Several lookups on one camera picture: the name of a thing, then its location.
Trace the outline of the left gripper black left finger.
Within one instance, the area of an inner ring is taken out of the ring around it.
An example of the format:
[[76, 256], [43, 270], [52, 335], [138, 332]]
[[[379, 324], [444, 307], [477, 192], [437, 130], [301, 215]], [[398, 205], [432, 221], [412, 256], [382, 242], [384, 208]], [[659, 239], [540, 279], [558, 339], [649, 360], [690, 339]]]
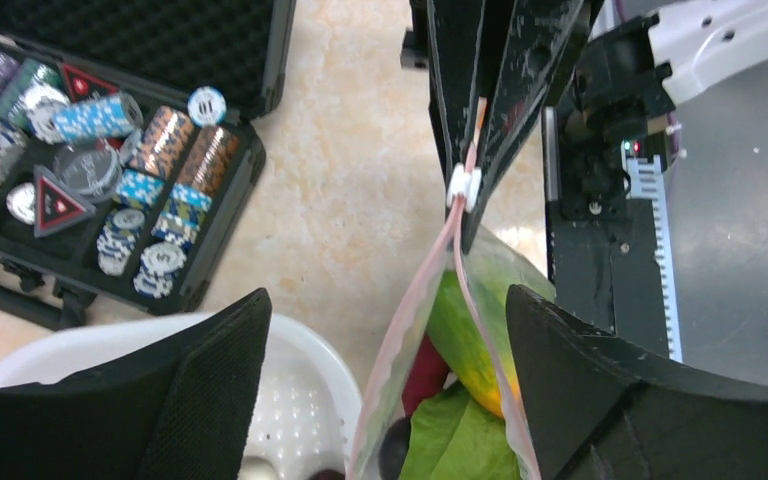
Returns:
[[54, 384], [0, 388], [0, 479], [234, 479], [272, 314], [257, 289]]

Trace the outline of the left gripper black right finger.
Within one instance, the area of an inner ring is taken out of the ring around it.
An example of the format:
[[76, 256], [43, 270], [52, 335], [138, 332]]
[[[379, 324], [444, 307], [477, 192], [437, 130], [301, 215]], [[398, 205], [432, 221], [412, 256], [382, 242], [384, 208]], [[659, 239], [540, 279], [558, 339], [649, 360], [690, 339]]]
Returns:
[[768, 479], [768, 386], [604, 332], [522, 285], [506, 316], [546, 479]]

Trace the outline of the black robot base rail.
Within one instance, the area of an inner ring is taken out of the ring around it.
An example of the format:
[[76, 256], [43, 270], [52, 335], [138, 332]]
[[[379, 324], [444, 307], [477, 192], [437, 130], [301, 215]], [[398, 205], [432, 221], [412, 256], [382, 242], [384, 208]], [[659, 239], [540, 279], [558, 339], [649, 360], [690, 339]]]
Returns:
[[556, 302], [655, 354], [683, 359], [664, 170], [663, 133], [612, 150], [630, 185], [612, 203], [576, 198], [558, 116], [543, 113], [547, 259]]

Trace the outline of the white plastic tub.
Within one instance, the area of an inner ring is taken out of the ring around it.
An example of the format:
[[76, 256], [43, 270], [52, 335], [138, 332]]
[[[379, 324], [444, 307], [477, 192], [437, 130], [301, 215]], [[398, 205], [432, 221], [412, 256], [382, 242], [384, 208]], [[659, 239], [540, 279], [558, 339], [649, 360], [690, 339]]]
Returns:
[[[0, 387], [54, 383], [206, 317], [184, 314], [51, 334], [0, 361]], [[351, 371], [330, 344], [302, 323], [273, 314], [240, 478], [310, 479], [342, 469], [360, 403]]]

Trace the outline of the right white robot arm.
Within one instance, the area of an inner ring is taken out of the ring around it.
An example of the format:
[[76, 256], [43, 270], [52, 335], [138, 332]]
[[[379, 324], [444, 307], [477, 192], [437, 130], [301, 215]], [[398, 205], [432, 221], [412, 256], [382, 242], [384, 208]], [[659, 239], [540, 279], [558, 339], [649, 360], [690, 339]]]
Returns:
[[607, 145], [768, 60], [768, 1], [677, 1], [601, 35], [599, 1], [415, 1], [402, 63], [424, 68], [447, 187], [444, 238], [474, 242], [544, 109], [570, 95], [574, 138]]

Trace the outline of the dark brown toy fruit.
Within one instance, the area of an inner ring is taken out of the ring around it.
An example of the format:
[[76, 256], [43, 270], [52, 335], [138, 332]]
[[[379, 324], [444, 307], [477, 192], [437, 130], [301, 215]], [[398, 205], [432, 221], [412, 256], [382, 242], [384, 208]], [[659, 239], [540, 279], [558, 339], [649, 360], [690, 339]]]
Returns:
[[378, 470], [382, 480], [398, 480], [404, 465], [411, 435], [409, 417], [396, 420], [386, 431], [378, 453]]

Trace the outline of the green orange toy mango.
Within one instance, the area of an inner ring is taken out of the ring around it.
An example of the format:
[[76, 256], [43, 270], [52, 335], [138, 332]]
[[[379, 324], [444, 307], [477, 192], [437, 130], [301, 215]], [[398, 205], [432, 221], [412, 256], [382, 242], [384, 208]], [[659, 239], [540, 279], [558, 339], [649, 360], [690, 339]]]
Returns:
[[[524, 285], [553, 302], [555, 287], [529, 260], [523, 258], [504, 261], [470, 257], [465, 262], [465, 270], [473, 303], [498, 353], [511, 391], [519, 398], [519, 383], [505, 313], [507, 292], [512, 284]], [[472, 398], [501, 418], [502, 400], [494, 364], [453, 270], [445, 271], [441, 277], [426, 332]]]

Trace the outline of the clear zip top bag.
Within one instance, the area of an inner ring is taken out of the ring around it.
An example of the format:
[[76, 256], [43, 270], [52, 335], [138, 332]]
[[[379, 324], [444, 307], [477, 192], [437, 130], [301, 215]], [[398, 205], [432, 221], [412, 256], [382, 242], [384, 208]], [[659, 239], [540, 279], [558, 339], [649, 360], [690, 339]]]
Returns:
[[513, 284], [523, 284], [547, 300], [554, 298], [555, 289], [523, 257], [504, 265], [492, 252], [460, 252], [460, 228], [477, 208], [482, 178], [473, 151], [454, 167], [446, 192], [446, 221], [397, 307], [366, 387], [346, 462], [349, 479], [375, 478], [372, 461], [384, 451], [385, 430], [424, 340], [460, 382], [459, 395], [466, 405], [502, 426], [506, 446], [515, 456], [514, 477], [541, 476], [514, 365], [505, 302]]

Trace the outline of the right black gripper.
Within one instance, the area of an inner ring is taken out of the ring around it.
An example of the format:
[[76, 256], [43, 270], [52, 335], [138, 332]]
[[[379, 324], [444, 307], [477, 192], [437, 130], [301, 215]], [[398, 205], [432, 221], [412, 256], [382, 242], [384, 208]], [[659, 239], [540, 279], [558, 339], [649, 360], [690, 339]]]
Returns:
[[461, 227], [470, 252], [490, 195], [547, 106], [571, 81], [600, 1], [414, 1], [401, 62], [430, 75], [429, 115], [444, 180], [478, 128], [482, 172]]

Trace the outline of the red toy fruit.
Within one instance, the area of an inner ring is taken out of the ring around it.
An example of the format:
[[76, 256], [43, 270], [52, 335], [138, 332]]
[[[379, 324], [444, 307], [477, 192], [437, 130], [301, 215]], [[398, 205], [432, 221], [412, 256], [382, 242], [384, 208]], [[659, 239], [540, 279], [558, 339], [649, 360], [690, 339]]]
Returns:
[[449, 373], [448, 364], [424, 335], [401, 396], [405, 415], [411, 416], [422, 401], [441, 392]]

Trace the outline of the green toy leaf vegetable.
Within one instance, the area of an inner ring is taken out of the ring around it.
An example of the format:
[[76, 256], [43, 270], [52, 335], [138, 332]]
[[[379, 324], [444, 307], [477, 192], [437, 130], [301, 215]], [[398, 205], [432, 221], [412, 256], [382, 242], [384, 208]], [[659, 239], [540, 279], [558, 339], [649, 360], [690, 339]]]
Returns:
[[420, 403], [400, 477], [408, 480], [517, 480], [505, 423], [459, 383]]

